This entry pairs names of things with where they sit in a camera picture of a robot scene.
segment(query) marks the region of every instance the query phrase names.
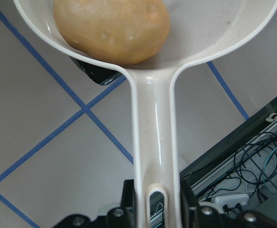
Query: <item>floor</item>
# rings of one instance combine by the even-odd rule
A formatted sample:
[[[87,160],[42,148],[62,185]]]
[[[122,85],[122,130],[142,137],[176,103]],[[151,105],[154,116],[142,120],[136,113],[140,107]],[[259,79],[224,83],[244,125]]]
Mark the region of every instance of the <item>floor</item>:
[[[175,94],[181,171],[277,96],[277,12],[245,46],[185,70]],[[0,227],[95,219],[133,178],[131,132],[126,79],[93,83],[0,0]]]

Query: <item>white power strip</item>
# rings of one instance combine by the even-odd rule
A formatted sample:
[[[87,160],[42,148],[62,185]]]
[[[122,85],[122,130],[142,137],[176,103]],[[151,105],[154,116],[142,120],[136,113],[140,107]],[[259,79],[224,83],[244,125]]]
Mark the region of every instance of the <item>white power strip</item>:
[[[248,200],[248,194],[243,193],[228,196],[217,196],[214,200],[214,203],[220,207],[227,205],[228,208],[234,208],[239,203],[241,207],[244,208],[248,205]]]

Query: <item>screw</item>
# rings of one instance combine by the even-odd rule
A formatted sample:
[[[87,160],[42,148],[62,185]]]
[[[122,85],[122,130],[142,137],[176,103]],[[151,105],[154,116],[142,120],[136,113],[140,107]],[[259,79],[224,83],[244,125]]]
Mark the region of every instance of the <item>screw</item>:
[[[248,222],[255,222],[257,220],[257,217],[255,217],[255,215],[253,215],[251,213],[246,213],[244,215],[244,219]]]
[[[79,227],[82,224],[84,224],[84,222],[85,222],[85,219],[82,216],[76,216],[73,219],[73,223],[72,224],[73,224],[74,227]]]
[[[115,217],[121,217],[122,215],[124,215],[124,211],[119,208],[115,208],[113,211],[113,215]]]
[[[213,210],[211,207],[203,207],[201,211],[204,215],[211,215],[213,213]]]

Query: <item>brown potato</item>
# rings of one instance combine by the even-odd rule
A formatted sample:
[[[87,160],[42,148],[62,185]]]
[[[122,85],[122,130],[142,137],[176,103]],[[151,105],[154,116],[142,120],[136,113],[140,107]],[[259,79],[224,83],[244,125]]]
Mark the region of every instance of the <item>brown potato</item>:
[[[121,66],[154,56],[170,30],[161,0],[54,0],[53,12],[70,46]]]

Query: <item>black object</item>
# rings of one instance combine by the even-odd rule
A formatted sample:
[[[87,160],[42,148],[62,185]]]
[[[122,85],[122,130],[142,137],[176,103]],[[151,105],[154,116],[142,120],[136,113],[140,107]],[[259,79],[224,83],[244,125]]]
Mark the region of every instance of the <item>black object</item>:
[[[95,83],[105,86],[115,79],[117,79],[122,74],[115,70],[106,69],[100,66],[95,66],[79,59],[70,57],[76,66],[85,72]]]
[[[120,207],[96,220],[70,215],[54,228],[135,228],[134,180],[125,180]],[[181,218],[183,228],[277,228],[277,223],[255,212],[241,212],[236,219],[219,214],[210,206],[199,206],[189,183],[181,180]]]

